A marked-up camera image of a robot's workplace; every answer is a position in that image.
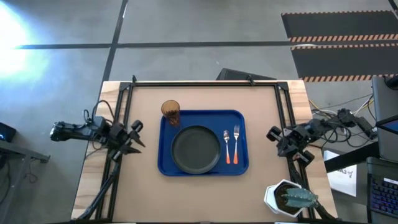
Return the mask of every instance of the cactus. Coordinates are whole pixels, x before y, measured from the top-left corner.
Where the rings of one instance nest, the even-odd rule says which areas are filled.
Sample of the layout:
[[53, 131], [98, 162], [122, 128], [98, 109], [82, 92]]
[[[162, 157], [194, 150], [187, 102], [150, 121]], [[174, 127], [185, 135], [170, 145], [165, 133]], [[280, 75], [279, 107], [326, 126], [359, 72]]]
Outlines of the cactus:
[[319, 206], [318, 196], [303, 188], [291, 188], [282, 197], [287, 199], [286, 206], [294, 208], [315, 208]]

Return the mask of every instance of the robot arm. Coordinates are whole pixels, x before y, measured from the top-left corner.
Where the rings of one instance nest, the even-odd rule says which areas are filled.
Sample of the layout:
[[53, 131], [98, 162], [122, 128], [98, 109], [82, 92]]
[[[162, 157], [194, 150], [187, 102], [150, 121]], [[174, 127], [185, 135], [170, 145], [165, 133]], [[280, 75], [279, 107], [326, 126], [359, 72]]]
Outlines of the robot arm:
[[298, 155], [301, 159], [299, 162], [307, 166], [312, 160], [313, 155], [303, 150], [308, 144], [322, 138], [322, 136], [336, 128], [352, 128], [356, 126], [356, 117], [351, 114], [350, 110], [342, 109], [338, 114], [328, 120], [311, 119], [307, 123], [289, 127], [282, 131], [273, 126], [267, 134], [267, 138], [271, 141], [278, 141], [277, 153], [281, 157], [290, 157]]
[[95, 116], [82, 125], [63, 121], [54, 123], [50, 132], [50, 139], [53, 141], [79, 139], [99, 142], [113, 151], [111, 157], [116, 160], [120, 154], [141, 153], [138, 149], [131, 147], [131, 141], [145, 147], [138, 135], [143, 127], [143, 123], [136, 120], [131, 125], [132, 131], [128, 133], [121, 123], [109, 124], [102, 116]]

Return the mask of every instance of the black floor mat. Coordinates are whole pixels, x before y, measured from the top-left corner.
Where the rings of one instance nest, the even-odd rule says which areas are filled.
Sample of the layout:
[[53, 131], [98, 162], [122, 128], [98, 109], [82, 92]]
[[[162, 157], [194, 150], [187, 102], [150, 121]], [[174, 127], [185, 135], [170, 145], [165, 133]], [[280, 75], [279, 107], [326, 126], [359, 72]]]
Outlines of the black floor mat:
[[398, 74], [398, 43], [292, 47], [298, 77], [305, 82], [370, 80]]
[[398, 39], [392, 11], [283, 13], [292, 42]]

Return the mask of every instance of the dark gray plate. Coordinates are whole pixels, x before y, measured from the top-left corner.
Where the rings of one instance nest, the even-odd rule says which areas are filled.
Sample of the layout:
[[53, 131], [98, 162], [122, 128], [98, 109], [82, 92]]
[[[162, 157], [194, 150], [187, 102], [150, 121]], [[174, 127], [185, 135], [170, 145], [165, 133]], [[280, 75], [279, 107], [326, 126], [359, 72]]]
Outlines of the dark gray plate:
[[189, 174], [203, 174], [220, 159], [221, 147], [216, 134], [203, 126], [190, 126], [173, 139], [174, 163]]

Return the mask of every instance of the paper sign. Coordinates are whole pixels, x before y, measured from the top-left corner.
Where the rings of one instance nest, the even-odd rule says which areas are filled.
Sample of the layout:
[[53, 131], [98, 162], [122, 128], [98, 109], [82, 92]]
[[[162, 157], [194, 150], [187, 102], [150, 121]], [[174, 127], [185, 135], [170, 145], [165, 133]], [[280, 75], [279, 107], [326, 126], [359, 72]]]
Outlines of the paper sign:
[[[327, 161], [338, 154], [325, 151], [323, 160]], [[329, 184], [333, 190], [356, 197], [356, 165], [328, 173]]]

